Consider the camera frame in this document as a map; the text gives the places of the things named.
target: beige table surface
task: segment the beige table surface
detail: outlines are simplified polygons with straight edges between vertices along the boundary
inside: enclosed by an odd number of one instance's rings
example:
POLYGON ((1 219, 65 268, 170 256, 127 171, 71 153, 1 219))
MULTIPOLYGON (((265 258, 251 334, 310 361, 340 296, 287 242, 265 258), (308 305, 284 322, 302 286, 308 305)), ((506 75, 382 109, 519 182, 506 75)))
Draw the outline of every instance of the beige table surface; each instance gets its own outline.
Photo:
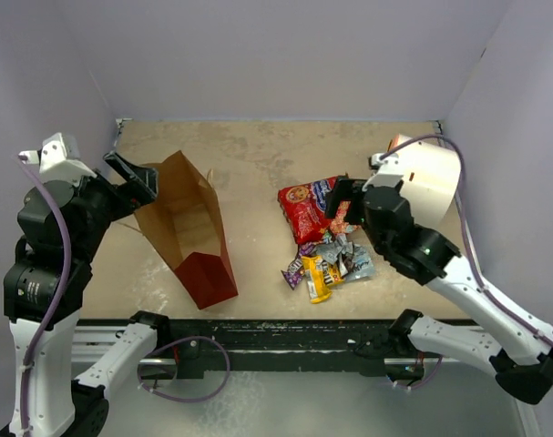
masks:
MULTIPOLYGON (((93 263, 82 317, 127 319, 137 310, 171 318, 387 319, 411 308, 435 318, 466 315, 430 290, 399 276, 374 255, 375 275, 341 285, 324 303, 309 302, 306 283, 291 290, 280 273, 295 255, 276 200, 279 188, 348 172, 369 175, 367 158, 398 133, 433 132, 431 123, 372 122, 130 122, 118 152, 142 164, 177 150, 203 174, 213 169, 240 295, 198 310, 133 217, 113 224, 93 263)), ((455 208, 438 228, 461 246, 455 208)), ((350 239, 363 244, 362 231, 350 239)))

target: yellow candy wrapper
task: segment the yellow candy wrapper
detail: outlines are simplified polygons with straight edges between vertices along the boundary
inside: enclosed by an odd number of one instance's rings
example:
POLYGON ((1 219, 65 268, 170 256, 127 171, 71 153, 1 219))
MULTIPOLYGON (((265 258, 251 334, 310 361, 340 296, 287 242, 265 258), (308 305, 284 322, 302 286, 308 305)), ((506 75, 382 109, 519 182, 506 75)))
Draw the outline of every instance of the yellow candy wrapper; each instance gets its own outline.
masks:
POLYGON ((321 303, 333 294, 329 287, 343 282, 339 268, 323 258, 302 257, 302 265, 307 276, 311 303, 321 303))

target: paper bag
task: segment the paper bag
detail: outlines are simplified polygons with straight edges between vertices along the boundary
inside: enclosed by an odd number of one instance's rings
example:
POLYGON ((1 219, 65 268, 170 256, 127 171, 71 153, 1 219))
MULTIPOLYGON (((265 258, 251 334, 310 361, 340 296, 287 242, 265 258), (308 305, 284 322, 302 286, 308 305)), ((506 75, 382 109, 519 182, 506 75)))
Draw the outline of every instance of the paper bag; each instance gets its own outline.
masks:
POLYGON ((220 204, 211 184, 177 152, 162 163, 159 195, 135 212, 140 230, 202 310, 238 295, 220 204))

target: snack pile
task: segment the snack pile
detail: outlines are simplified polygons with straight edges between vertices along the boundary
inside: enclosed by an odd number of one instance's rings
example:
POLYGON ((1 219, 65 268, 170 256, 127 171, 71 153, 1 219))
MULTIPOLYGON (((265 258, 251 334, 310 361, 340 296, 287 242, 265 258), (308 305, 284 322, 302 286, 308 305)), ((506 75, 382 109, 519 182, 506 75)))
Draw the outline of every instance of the snack pile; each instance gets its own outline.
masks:
POLYGON ((331 297, 331 288, 374 274, 374 264, 366 248, 347 240, 355 230, 343 221, 349 207, 343 202, 335 219, 324 217, 326 194, 336 177, 311 184, 283 188, 278 200, 291 225, 298 251, 282 275, 291 289, 307 278, 311 303, 331 297))

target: white wall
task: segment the white wall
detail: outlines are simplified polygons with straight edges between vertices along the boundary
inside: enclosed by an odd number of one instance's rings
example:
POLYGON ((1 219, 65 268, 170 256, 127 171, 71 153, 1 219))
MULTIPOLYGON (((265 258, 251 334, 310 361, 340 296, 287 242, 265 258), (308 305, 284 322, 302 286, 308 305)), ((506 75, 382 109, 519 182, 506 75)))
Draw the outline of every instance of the white wall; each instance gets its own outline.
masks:
POLYGON ((510 0, 57 0, 117 117, 446 116, 510 0))
MULTIPOLYGON (((553 0, 516 0, 445 122, 481 266, 553 323, 553 0)), ((553 436, 553 391, 538 407, 553 436)))
POLYGON ((74 134, 96 165, 116 123, 52 0, 0 2, 0 429, 11 418, 15 355, 3 316, 3 277, 14 263, 16 213, 31 184, 9 157, 40 148, 58 130, 74 134))

